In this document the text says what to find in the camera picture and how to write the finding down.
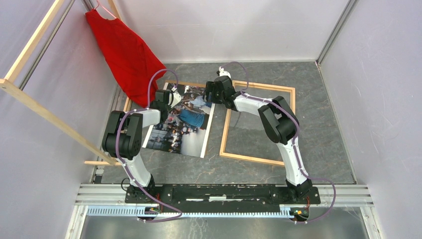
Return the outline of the printed colour photo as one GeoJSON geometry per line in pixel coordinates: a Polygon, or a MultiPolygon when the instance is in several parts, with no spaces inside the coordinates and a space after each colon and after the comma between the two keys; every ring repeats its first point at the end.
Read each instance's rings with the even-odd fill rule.
{"type": "Polygon", "coordinates": [[[177,85],[182,100],[164,123],[149,127],[142,147],[203,158],[206,154],[214,104],[205,102],[205,88],[177,85]]]}

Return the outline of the clear acrylic sheet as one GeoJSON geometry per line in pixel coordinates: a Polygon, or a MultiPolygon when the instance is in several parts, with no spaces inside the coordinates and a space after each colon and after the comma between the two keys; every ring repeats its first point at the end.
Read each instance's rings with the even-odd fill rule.
{"type": "Polygon", "coordinates": [[[276,166],[296,162],[295,89],[279,87],[290,100],[259,98],[243,91],[227,97],[220,156],[276,166]]]}

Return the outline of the wooden picture frame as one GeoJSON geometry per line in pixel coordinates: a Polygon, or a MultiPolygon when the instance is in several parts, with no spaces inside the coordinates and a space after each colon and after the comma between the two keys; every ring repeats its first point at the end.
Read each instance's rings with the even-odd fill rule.
{"type": "MultiPolygon", "coordinates": [[[[282,96],[296,112],[296,89],[263,83],[249,83],[247,93],[261,98],[282,96]]],[[[277,146],[267,137],[258,115],[227,110],[219,155],[254,163],[284,166],[277,146]]]]}

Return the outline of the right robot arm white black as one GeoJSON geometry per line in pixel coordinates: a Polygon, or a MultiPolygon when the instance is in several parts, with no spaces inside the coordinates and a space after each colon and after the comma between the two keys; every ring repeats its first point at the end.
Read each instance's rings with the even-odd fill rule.
{"type": "Polygon", "coordinates": [[[236,91],[229,76],[219,76],[206,83],[203,99],[230,110],[259,116],[267,137],[280,151],[286,169],[289,200],[300,203],[307,197],[313,184],[299,149],[299,122],[283,97],[265,99],[236,91]]]}

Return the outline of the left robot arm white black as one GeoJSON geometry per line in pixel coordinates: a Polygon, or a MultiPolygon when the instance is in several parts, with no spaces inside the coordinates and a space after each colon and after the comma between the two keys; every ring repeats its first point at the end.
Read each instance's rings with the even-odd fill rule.
{"type": "Polygon", "coordinates": [[[102,140],[102,148],[116,158],[126,172],[130,186],[126,190],[145,203],[156,198],[153,176],[140,156],[142,130],[166,121],[171,105],[177,103],[172,90],[158,90],[146,109],[112,111],[102,140]]]}

